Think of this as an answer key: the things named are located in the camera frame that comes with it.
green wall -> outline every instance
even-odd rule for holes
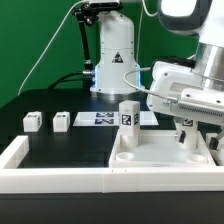
[[[64,15],[75,2],[72,0],[0,0],[0,107],[13,99],[19,87],[51,39]],[[156,0],[147,2],[156,10]],[[121,13],[135,24],[137,39],[141,4],[125,4]],[[94,64],[99,60],[99,28],[87,28]],[[157,18],[143,16],[139,64],[150,66],[160,56],[188,57],[194,54],[197,41],[164,30]],[[27,82],[24,90],[47,88],[61,76],[83,69],[83,51],[75,17],[70,16],[56,40]],[[143,74],[149,86],[151,78]],[[82,84],[67,83],[59,88],[81,88]]]

white plastic tray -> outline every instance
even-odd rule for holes
[[[176,131],[141,130],[135,148],[122,147],[118,130],[110,167],[215,166],[200,132],[196,149],[183,149],[176,141]]]

small white cube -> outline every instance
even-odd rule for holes
[[[23,118],[24,132],[37,132],[42,125],[41,112],[29,112],[26,117]]]
[[[70,125],[70,113],[58,112],[53,118],[54,132],[67,132]]]
[[[121,135],[136,136],[140,131],[140,103],[126,100],[119,104]]]

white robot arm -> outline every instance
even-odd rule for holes
[[[157,62],[151,91],[173,100],[148,96],[156,112],[224,125],[224,1],[159,0],[158,16],[169,31],[199,35],[194,68]]]

white cable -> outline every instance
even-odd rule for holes
[[[190,57],[188,57],[187,59],[191,60],[195,58],[195,54],[191,55]]]
[[[157,94],[157,93],[155,93],[155,92],[153,92],[153,91],[150,91],[150,90],[147,90],[147,89],[138,87],[138,86],[136,86],[136,85],[130,83],[130,82],[127,80],[127,76],[130,75],[130,74],[133,74],[133,73],[135,73],[135,72],[145,72],[145,71],[149,71],[150,69],[151,69],[150,67],[147,67],[147,68],[140,68],[140,69],[136,69],[136,70],[133,70],[133,71],[130,71],[130,72],[126,72],[126,73],[124,74],[124,76],[123,76],[123,80],[124,80],[124,82],[125,82],[127,85],[129,85],[129,86],[131,86],[131,87],[133,87],[133,88],[135,88],[135,89],[137,89],[137,90],[139,90],[139,91],[141,91],[141,92],[143,92],[143,93],[147,93],[147,94],[150,94],[150,95],[153,95],[153,96],[157,96],[157,97],[159,97],[159,98],[166,99],[166,100],[176,101],[176,100],[171,99],[171,98],[169,98],[169,97],[166,97],[166,96],[162,96],[162,95],[160,95],[160,94]]]
[[[151,14],[151,13],[148,12],[148,10],[146,8],[146,5],[145,5],[145,0],[142,0],[142,5],[143,5],[143,8],[144,8],[145,13],[146,13],[147,16],[149,16],[149,17],[157,16],[158,12],[153,13],[153,14]]]
[[[41,59],[43,58],[43,56],[45,55],[45,53],[47,52],[47,50],[49,49],[50,45],[52,44],[52,42],[54,41],[55,37],[57,36],[57,34],[59,33],[59,31],[61,30],[62,26],[64,25],[66,19],[68,18],[69,14],[71,13],[72,9],[80,4],[80,3],[85,3],[88,2],[87,0],[82,0],[79,2],[76,2],[67,12],[67,14],[65,15],[64,19],[62,20],[61,24],[59,25],[58,29],[56,30],[56,32],[54,33],[53,37],[51,38],[51,40],[49,41],[48,45],[46,46],[46,48],[44,49],[44,51],[42,52],[42,54],[40,55],[39,59],[37,60],[37,62],[34,64],[34,66],[32,67],[32,69],[30,70],[30,72],[28,73],[28,75],[26,76],[26,78],[24,79],[22,85],[20,86],[19,92],[18,92],[18,96],[20,95],[24,85],[26,84],[26,81],[28,80],[28,78],[30,77],[30,75],[32,74],[32,72],[34,71],[34,69],[37,67],[37,65],[40,63]]]
[[[140,40],[141,40],[141,30],[142,30],[142,18],[143,18],[143,6],[141,10],[140,20],[139,20],[139,28],[138,28],[138,42],[137,42],[137,51],[136,51],[136,62],[139,61],[139,48],[140,48]]]

